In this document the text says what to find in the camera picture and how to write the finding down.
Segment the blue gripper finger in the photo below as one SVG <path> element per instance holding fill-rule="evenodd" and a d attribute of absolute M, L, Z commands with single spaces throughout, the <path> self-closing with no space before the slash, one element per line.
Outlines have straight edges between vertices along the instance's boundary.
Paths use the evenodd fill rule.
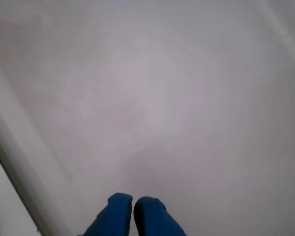
<path fill-rule="evenodd" d="M 139 236 L 186 235 L 158 198 L 141 197 L 135 203 L 133 214 Z"/>
<path fill-rule="evenodd" d="M 133 197 L 115 193 L 84 232 L 85 236 L 127 236 L 130 230 Z"/>

